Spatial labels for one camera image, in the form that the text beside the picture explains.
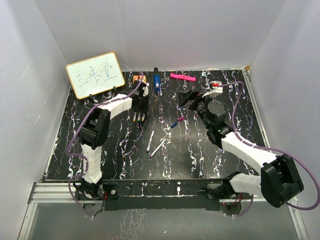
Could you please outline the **white pen yellow tip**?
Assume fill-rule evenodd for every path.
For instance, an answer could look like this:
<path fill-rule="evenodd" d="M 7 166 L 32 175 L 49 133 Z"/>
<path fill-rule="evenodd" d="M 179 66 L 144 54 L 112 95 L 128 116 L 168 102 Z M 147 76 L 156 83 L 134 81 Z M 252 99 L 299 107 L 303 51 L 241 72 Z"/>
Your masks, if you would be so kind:
<path fill-rule="evenodd" d="M 136 122 L 136 117 L 137 117 L 137 113 L 134 112 L 134 115 L 133 115 L 133 122 Z"/>

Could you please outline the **white pen purple tip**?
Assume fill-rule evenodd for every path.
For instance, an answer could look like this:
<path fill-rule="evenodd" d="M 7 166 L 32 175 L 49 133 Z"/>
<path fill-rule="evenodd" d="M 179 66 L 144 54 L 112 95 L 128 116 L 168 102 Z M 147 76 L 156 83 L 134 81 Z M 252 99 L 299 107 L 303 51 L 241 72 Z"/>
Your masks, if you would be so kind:
<path fill-rule="evenodd" d="M 155 150 L 150 154 L 150 159 L 153 158 L 153 156 L 157 153 L 157 151 L 163 146 L 163 144 L 166 142 L 166 139 L 164 139 L 159 146 L 155 148 Z"/>

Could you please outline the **aluminium front rail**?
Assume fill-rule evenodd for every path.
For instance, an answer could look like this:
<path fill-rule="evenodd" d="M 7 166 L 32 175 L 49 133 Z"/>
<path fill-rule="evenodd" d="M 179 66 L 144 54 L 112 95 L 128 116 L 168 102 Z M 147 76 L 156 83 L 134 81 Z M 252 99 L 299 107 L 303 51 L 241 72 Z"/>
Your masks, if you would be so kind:
<path fill-rule="evenodd" d="M 78 191 L 74 186 L 68 186 L 67 183 L 35 183 L 32 187 L 29 202 L 73 202 L 74 199 L 80 203 L 93 202 L 98 203 L 106 197 L 108 201 L 116 201 L 123 198 L 137 199 L 182 199 L 208 196 L 209 200 L 219 200 L 220 202 L 232 202 L 236 199 L 235 195 L 231 197 L 224 194 L 213 195 L 205 193 L 201 187 L 216 187 L 213 181 L 110 181 L 103 187 L 98 196 L 90 198 L 85 193 Z"/>

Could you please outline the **small whiteboard with writing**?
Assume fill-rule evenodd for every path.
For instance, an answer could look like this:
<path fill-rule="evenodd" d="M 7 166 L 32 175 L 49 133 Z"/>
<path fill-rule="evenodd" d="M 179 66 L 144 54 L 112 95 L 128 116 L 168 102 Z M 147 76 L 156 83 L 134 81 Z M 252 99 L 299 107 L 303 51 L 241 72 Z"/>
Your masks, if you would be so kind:
<path fill-rule="evenodd" d="M 70 63 L 65 69 L 79 100 L 122 87 L 126 83 L 114 52 Z"/>

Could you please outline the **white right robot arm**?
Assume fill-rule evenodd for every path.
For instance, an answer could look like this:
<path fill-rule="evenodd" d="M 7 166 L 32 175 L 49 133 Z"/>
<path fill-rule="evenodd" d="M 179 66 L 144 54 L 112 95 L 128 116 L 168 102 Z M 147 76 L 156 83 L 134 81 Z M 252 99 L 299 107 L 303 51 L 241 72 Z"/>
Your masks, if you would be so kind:
<path fill-rule="evenodd" d="M 227 123 L 224 104 L 214 100 L 222 92 L 221 87 L 215 87 L 209 92 L 179 91 L 177 98 L 180 107 L 191 101 L 189 110 L 197 112 L 212 144 L 235 155 L 258 173 L 229 175 L 223 180 L 223 194 L 230 199 L 240 193 L 257 195 L 264 197 L 273 207 L 281 207 L 304 190 L 293 158 L 259 149 L 243 137 L 237 136 Z"/>

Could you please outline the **pink utility knife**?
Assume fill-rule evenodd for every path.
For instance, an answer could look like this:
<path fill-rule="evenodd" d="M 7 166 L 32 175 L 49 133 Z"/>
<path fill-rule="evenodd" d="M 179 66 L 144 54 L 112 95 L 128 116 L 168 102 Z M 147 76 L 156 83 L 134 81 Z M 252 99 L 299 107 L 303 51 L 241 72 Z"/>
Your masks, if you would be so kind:
<path fill-rule="evenodd" d="M 184 74 L 175 74 L 175 73 L 170 73 L 170 77 L 174 79 L 179 79 L 179 80 L 184 80 L 184 81 L 189 81 L 189 82 L 195 82 L 196 78 L 194 76 L 188 76 Z"/>

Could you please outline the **white pen green tip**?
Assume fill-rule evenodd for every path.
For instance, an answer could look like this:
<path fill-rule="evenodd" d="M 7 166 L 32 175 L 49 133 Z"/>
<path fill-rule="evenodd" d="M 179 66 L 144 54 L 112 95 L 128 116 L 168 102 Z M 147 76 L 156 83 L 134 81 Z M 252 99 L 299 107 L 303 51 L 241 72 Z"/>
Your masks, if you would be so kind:
<path fill-rule="evenodd" d="M 141 113 L 139 112 L 138 117 L 137 117 L 137 122 L 140 122 L 141 120 Z"/>

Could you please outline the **blue pen cap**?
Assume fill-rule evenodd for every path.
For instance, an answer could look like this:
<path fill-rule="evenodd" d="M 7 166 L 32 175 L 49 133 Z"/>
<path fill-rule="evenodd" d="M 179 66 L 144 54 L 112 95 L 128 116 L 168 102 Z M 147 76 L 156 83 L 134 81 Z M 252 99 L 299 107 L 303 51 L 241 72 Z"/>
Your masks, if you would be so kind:
<path fill-rule="evenodd" d="M 174 128 L 176 125 L 178 124 L 178 122 L 174 122 L 172 125 L 171 125 L 171 128 Z"/>

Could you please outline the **blue stapler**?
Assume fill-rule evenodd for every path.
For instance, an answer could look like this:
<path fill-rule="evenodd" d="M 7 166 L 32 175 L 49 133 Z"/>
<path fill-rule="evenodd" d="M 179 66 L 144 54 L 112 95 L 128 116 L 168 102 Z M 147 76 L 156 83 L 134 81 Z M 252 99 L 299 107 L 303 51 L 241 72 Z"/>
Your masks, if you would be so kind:
<path fill-rule="evenodd" d="M 161 91 L 161 78 L 159 74 L 159 69 L 155 67 L 153 69 L 153 82 L 154 82 L 154 90 L 159 93 Z"/>

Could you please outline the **white pen blue tip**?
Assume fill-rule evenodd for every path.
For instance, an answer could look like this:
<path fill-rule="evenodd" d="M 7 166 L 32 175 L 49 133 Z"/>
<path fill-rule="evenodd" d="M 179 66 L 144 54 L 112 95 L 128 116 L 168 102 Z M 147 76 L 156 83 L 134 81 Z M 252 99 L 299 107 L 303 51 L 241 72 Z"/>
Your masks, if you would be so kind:
<path fill-rule="evenodd" d="M 149 138 L 149 141 L 148 141 L 148 144 L 147 144 L 146 153 L 149 153 L 149 152 L 150 152 L 151 142 L 152 142 L 154 133 L 155 133 L 155 130 L 152 130 L 151 135 L 150 135 L 150 138 Z"/>

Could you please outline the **orange spiral notepad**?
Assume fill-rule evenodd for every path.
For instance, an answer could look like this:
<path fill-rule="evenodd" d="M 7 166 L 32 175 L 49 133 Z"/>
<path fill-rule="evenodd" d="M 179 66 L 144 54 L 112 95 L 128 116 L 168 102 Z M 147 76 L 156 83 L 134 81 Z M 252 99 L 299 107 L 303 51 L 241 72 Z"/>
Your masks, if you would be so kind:
<path fill-rule="evenodd" d="M 133 77 L 132 77 L 132 81 L 133 82 L 135 82 L 135 81 L 140 81 L 142 79 L 142 82 L 143 83 L 147 83 L 147 79 L 146 79 L 146 76 L 144 75 L 142 78 L 141 78 L 141 76 L 140 75 L 134 75 Z"/>

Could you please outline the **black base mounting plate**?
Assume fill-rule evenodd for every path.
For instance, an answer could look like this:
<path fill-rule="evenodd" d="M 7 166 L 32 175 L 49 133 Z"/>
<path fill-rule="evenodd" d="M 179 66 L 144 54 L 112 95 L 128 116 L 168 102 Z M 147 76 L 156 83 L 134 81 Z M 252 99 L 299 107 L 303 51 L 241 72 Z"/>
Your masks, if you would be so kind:
<path fill-rule="evenodd" d="M 104 211 L 127 209 L 205 209 L 237 215 L 247 193 L 235 193 L 221 179 L 100 180 L 73 183 L 75 198 L 96 201 Z"/>

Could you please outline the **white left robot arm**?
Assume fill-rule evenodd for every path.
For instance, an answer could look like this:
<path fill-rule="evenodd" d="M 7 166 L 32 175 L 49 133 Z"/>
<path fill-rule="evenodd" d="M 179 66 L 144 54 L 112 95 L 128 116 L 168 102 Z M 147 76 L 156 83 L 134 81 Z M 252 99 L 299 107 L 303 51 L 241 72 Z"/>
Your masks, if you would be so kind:
<path fill-rule="evenodd" d="M 145 120 L 149 105 L 149 84 L 134 82 L 135 91 L 132 94 L 117 94 L 109 101 L 95 108 L 79 131 L 79 141 L 84 161 L 82 180 L 89 183 L 86 194 L 93 200 L 103 195 L 103 187 L 98 184 L 102 179 L 101 151 L 109 134 L 110 121 L 123 112 L 133 109 L 133 121 Z"/>

